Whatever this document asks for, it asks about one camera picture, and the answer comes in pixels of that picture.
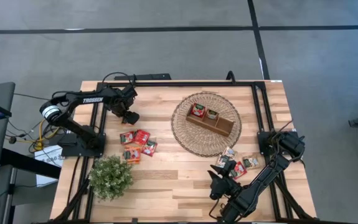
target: gray floor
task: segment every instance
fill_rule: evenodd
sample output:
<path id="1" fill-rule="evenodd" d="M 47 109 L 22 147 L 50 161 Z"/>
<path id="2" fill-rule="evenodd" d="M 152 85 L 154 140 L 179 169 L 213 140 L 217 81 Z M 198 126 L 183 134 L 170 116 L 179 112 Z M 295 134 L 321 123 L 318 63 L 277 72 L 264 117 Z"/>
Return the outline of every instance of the gray floor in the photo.
<path id="1" fill-rule="evenodd" d="M 358 1 L 254 0 L 260 26 L 358 25 Z M 0 29 L 250 26 L 240 0 L 0 0 Z M 318 217 L 358 223 L 358 30 L 262 31 L 271 79 L 283 80 Z M 252 31 L 136 34 L 0 34 L 0 82 L 50 97 L 108 72 L 173 79 L 261 79 Z M 12 122 L 30 129 L 42 101 L 14 97 Z M 6 147 L 27 154 L 25 144 Z M 21 172 L 22 184 L 34 176 Z M 46 221 L 55 186 L 23 191 L 15 223 Z M 35 215 L 25 215 L 31 210 Z"/>

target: wooden box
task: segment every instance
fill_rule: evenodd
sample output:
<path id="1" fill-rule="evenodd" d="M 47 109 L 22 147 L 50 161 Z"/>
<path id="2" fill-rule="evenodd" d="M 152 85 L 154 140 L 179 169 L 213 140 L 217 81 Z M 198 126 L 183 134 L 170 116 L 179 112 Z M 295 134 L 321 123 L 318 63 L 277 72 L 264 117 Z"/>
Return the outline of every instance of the wooden box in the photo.
<path id="1" fill-rule="evenodd" d="M 231 130 L 233 129 L 234 121 L 231 121 L 229 119 L 222 118 L 218 116 L 217 119 L 210 119 L 208 118 L 207 114 L 209 109 L 207 109 L 205 115 L 203 118 L 197 117 L 193 114 L 191 114 L 191 109 L 189 110 L 186 120 L 199 125 L 203 128 L 209 129 L 217 134 L 221 134 L 223 136 L 228 137 L 231 133 Z"/>

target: black floor line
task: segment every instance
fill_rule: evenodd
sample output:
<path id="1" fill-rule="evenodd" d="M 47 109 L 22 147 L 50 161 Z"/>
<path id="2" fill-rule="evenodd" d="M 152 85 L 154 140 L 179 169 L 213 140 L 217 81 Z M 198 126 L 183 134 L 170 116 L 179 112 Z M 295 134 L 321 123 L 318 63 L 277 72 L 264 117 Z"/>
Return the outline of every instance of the black floor line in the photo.
<path id="1" fill-rule="evenodd" d="M 358 25 L 344 26 L 261 26 L 259 30 L 358 30 Z"/>
<path id="2" fill-rule="evenodd" d="M 241 31 L 253 30 L 250 26 L 197 26 L 197 27 L 133 27 L 95 29 L 31 29 L 0 30 L 0 34 L 89 34 L 130 32 L 185 32 L 185 31 Z"/>
<path id="3" fill-rule="evenodd" d="M 260 64 L 261 64 L 261 72 L 263 75 L 263 79 L 269 80 L 270 75 L 268 73 L 265 50 L 263 49 L 263 44 L 261 42 L 261 36 L 260 36 L 260 31 L 259 31 L 259 26 L 258 26 L 258 20 L 256 17 L 255 6 L 253 5 L 252 0 L 248 0 L 248 6 L 249 6 L 249 12 L 251 15 L 251 20 L 252 20 L 253 34 L 255 35 L 256 46 L 258 49 L 258 55 L 259 55 Z"/>

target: woven basket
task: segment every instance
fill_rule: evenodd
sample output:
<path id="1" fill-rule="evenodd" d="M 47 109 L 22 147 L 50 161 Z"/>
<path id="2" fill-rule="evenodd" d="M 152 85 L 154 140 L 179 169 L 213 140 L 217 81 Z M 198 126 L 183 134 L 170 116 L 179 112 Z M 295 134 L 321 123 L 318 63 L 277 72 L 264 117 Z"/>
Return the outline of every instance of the woven basket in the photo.
<path id="1" fill-rule="evenodd" d="M 186 121 L 194 103 L 219 113 L 219 116 L 234 121 L 228 137 Z M 187 151 L 198 156 L 218 156 L 227 147 L 233 147 L 241 135 L 242 123 L 238 111 L 224 97 L 215 93 L 202 92 L 188 96 L 176 107 L 172 115 L 172 132 L 178 143 Z"/>

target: white paper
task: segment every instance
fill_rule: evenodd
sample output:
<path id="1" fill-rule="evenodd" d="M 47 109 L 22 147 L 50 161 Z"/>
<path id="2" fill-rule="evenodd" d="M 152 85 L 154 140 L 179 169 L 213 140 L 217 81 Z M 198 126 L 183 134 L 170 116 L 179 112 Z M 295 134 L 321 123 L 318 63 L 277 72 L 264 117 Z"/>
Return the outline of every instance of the white paper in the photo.
<path id="1" fill-rule="evenodd" d="M 62 167 L 64 158 L 61 156 L 62 148 L 60 146 L 49 146 L 42 151 L 35 152 L 35 159 L 43 161 L 54 166 Z M 38 187 L 44 187 L 58 181 L 55 178 L 45 177 L 43 175 L 36 174 L 36 185 Z"/>

